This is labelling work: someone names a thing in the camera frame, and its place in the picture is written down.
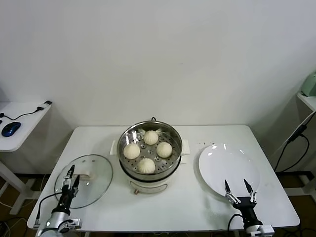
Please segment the metal rim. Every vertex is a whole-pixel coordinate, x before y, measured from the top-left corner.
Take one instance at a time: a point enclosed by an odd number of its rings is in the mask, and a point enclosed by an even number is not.
[[[125,137],[125,135],[132,129],[134,129],[135,127],[138,127],[138,126],[141,126],[143,124],[147,124],[147,123],[155,123],[155,124],[162,124],[163,126],[166,126],[167,128],[169,128],[170,130],[172,130],[179,138],[180,138],[180,154],[177,158],[177,160],[175,161],[175,164],[170,166],[170,168],[174,168],[175,166],[177,166],[178,164],[180,164],[180,159],[181,159],[181,150],[182,150],[182,140],[181,140],[181,136],[180,134],[178,133],[178,131],[176,129],[174,129],[171,125],[165,123],[165,122],[161,122],[161,121],[156,121],[156,118],[155,120],[147,120],[147,121],[143,121],[143,122],[139,122],[139,123],[136,123],[134,125],[132,125],[131,127],[129,127],[128,129],[125,130],[125,132],[119,137],[119,140],[118,140],[118,145],[117,145],[117,155],[118,155],[118,158],[120,160],[120,163],[121,163],[121,157],[120,157],[120,150],[119,150],[119,143],[120,141]],[[144,177],[153,177],[155,175],[158,175],[158,174],[163,174],[164,172],[166,172],[167,170],[163,171],[163,172],[160,172],[160,173],[152,173],[152,174],[141,174],[141,173],[138,173],[138,172],[135,172],[139,175],[142,175]]]
[[[121,161],[119,161],[119,164],[120,164],[122,170],[124,171],[124,173],[125,173],[126,175],[128,175],[130,178],[132,178],[132,179],[134,179],[134,180],[136,180],[136,181],[138,181],[138,182],[143,182],[143,183],[154,183],[154,182],[159,182],[159,181],[161,181],[161,180],[164,180],[164,179],[168,178],[170,175],[172,175],[172,174],[178,169],[180,163],[181,163],[181,157],[180,157],[180,159],[179,159],[179,162],[178,162],[177,166],[173,169],[173,171],[172,171],[170,174],[168,174],[167,176],[163,177],[163,178],[155,179],[155,180],[142,180],[142,179],[135,178],[135,177],[133,177],[130,173],[128,173],[128,172],[125,170],[124,166],[122,165]]]
[[[113,180],[113,167],[112,167],[112,164],[111,164],[111,162],[110,162],[106,157],[104,157],[104,156],[102,156],[102,155],[98,155],[98,154],[84,155],[84,156],[81,156],[81,157],[78,157],[78,158],[72,160],[71,162],[73,162],[73,161],[75,161],[75,160],[77,160],[77,159],[80,159],[80,158],[82,158],[82,157],[87,157],[87,156],[98,156],[98,157],[102,157],[103,159],[105,159],[105,160],[110,164],[110,167],[111,167],[111,171],[112,171],[111,179],[110,179],[110,182],[109,182],[108,187],[105,189],[105,191],[104,191],[95,201],[93,201],[92,203],[89,203],[89,204],[87,204],[87,205],[85,205],[85,206],[82,206],[82,207],[70,207],[70,209],[80,209],[80,208],[84,208],[84,207],[86,207],[86,206],[89,206],[89,205],[91,205],[91,204],[94,204],[97,200],[99,200],[101,197],[103,197],[103,195],[104,195],[104,194],[106,193],[106,191],[109,189],[110,184],[112,183],[112,180]],[[69,162],[69,163],[60,171],[60,173],[59,173],[58,176],[57,176],[57,179],[58,179],[58,177],[61,175],[61,173],[64,171],[64,169],[65,169],[71,162]],[[54,193],[56,193],[55,187],[56,187],[57,179],[55,180]]]

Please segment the white plate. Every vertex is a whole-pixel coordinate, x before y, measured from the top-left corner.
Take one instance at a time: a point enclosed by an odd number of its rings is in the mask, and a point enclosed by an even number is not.
[[[244,179],[256,191],[260,183],[257,167],[244,151],[227,144],[214,144],[199,157],[199,170],[204,181],[218,194],[225,196],[225,179],[236,197],[249,196]]]

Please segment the blue mouse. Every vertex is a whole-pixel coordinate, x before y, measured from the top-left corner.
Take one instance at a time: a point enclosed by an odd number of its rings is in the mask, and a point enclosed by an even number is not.
[[[3,137],[10,137],[12,136],[16,130],[19,129],[19,127],[21,126],[20,122],[12,122],[12,123],[8,123],[6,126],[4,126],[4,128],[2,129],[2,136]]]

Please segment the stainless steel pot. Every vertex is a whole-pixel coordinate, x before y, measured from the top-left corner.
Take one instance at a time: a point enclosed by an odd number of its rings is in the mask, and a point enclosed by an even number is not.
[[[154,145],[145,144],[143,137],[146,131],[156,131],[159,139]],[[156,153],[160,142],[168,142],[172,146],[172,155],[161,158]],[[135,159],[127,159],[123,149],[130,143],[140,147],[140,155]],[[131,178],[141,182],[157,182],[170,176],[179,166],[181,160],[182,140],[179,133],[170,125],[160,121],[144,121],[128,128],[118,140],[117,155],[123,171]],[[152,174],[143,174],[138,170],[138,163],[143,158],[155,162],[156,169]]]

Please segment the white desk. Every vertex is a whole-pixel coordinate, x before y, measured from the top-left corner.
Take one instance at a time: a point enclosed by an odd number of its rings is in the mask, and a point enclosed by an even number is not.
[[[10,118],[16,118],[21,114],[33,112],[41,104],[42,102],[0,103],[0,113],[4,113]],[[21,126],[10,137],[3,137],[2,135],[0,135],[0,152],[13,152],[19,149],[49,109],[50,106],[48,106],[46,109],[42,111],[38,111],[32,115],[25,115],[15,120],[17,122],[20,122]],[[12,120],[5,117],[0,119],[2,120],[2,123],[0,124],[0,131],[2,131],[3,127],[6,126],[8,123],[13,122]],[[34,192],[31,190],[31,186],[35,182],[35,179],[30,179],[26,184],[24,184],[2,162],[0,162],[0,176],[6,181],[6,183],[0,189],[0,196],[3,194],[8,184],[13,186],[20,193],[18,199],[16,200],[15,204],[13,205],[10,211],[11,215],[15,215],[19,212],[24,200],[39,198],[40,192]]]
[[[219,197],[201,179],[197,170],[198,156],[211,142],[234,144],[251,155],[261,172],[258,190],[258,218],[273,227],[297,226],[300,223],[291,202],[278,181],[266,156],[247,126],[175,126],[183,139],[189,140],[191,153],[187,164],[181,164],[172,185],[158,194],[134,194],[119,159],[110,156],[113,140],[127,129],[124,126],[78,127],[59,158],[41,196],[54,193],[55,180],[64,166],[88,154],[106,156],[114,176],[108,191],[94,204],[71,209],[72,218],[81,218],[80,231],[88,232],[180,232],[226,230],[234,213],[228,201]],[[56,198],[45,200],[40,222],[50,217]],[[39,206],[37,201],[29,219],[33,228]],[[242,229],[241,218],[232,221],[231,229]]]

